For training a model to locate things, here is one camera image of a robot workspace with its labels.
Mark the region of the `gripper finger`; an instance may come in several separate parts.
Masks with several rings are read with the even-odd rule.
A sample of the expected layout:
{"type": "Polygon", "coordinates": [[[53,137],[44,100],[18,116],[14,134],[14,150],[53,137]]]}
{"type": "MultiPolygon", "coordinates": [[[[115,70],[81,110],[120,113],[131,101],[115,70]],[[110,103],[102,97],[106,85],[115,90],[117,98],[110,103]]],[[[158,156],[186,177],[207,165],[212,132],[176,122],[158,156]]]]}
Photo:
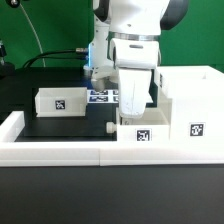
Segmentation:
{"type": "Polygon", "coordinates": [[[134,122],[133,118],[121,117],[121,125],[133,125],[133,122],[134,122]]]}

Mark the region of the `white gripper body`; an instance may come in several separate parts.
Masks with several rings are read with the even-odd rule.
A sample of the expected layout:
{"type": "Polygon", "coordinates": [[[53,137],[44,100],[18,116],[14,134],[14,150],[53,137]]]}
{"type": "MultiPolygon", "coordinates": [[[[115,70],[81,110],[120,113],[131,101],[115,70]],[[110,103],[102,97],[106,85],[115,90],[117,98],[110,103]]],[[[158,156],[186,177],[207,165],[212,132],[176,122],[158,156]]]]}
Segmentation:
{"type": "Polygon", "coordinates": [[[119,114],[122,118],[141,118],[146,103],[151,101],[149,88],[152,71],[130,68],[96,67],[91,83],[96,91],[105,89],[105,79],[117,79],[119,92],[119,114]]]}

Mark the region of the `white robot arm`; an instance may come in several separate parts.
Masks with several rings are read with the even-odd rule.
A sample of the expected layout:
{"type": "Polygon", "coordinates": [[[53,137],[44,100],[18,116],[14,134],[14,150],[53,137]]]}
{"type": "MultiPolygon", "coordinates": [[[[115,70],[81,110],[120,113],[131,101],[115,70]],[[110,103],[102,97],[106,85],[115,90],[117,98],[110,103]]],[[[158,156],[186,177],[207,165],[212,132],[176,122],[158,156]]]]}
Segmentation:
{"type": "Polygon", "coordinates": [[[119,116],[143,116],[161,63],[159,38],[184,18],[189,0],[92,0],[94,37],[84,72],[97,91],[118,84],[119,116]]]}

